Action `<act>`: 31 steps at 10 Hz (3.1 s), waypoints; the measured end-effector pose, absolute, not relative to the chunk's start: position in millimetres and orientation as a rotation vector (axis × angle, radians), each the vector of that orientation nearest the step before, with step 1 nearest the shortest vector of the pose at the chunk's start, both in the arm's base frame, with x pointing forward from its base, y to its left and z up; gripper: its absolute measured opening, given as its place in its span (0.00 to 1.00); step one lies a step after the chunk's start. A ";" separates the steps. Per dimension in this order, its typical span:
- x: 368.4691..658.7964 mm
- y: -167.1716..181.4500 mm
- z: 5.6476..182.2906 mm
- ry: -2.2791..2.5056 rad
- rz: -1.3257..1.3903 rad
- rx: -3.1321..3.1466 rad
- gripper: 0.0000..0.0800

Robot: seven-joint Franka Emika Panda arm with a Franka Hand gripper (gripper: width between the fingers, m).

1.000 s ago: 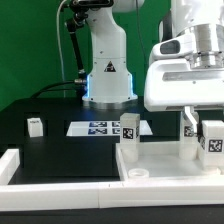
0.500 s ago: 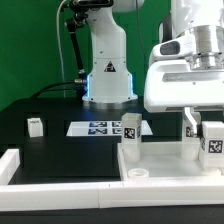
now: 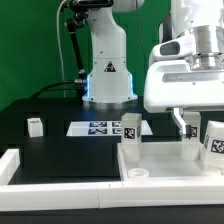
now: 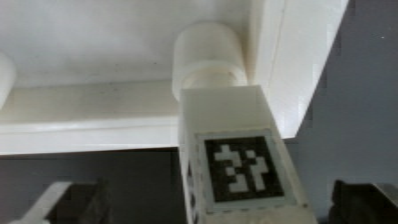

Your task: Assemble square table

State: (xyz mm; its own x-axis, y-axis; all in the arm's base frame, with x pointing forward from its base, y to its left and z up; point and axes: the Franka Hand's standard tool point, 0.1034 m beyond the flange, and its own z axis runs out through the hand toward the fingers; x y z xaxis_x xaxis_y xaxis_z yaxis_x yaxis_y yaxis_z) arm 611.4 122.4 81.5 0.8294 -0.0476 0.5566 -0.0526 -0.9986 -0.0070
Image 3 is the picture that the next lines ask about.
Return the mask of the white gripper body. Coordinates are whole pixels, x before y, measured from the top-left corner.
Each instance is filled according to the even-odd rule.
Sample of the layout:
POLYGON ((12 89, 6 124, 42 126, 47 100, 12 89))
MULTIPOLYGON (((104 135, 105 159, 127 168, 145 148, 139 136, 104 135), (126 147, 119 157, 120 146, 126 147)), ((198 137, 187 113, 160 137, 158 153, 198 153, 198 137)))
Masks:
POLYGON ((224 108, 224 69, 192 70, 187 59, 195 50, 192 36, 158 44, 152 49, 143 97, 148 112, 224 108))

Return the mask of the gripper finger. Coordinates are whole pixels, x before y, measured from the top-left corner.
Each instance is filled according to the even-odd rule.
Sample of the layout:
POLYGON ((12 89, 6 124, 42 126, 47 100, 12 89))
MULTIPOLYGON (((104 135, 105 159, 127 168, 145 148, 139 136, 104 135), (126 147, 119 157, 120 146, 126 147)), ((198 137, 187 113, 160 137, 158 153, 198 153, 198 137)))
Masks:
POLYGON ((187 137, 187 124, 184 121, 183 111, 180 108, 174 108, 172 110, 172 119, 179 128, 180 134, 182 137, 187 137))

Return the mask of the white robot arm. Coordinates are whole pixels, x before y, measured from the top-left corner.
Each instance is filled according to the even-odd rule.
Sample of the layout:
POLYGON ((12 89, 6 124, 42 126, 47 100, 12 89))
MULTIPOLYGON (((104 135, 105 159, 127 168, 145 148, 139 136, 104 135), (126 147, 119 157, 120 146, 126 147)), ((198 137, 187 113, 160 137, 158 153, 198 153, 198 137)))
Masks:
MULTIPOLYGON (((126 67, 126 33, 113 14, 135 10, 145 0, 111 0, 109 7, 90 2, 93 68, 83 100, 96 107, 122 105, 137 96, 126 67)), ((149 56, 143 102, 150 113, 172 113, 188 137, 183 112, 224 109, 224 0, 170 2, 159 26, 160 43, 149 56)))

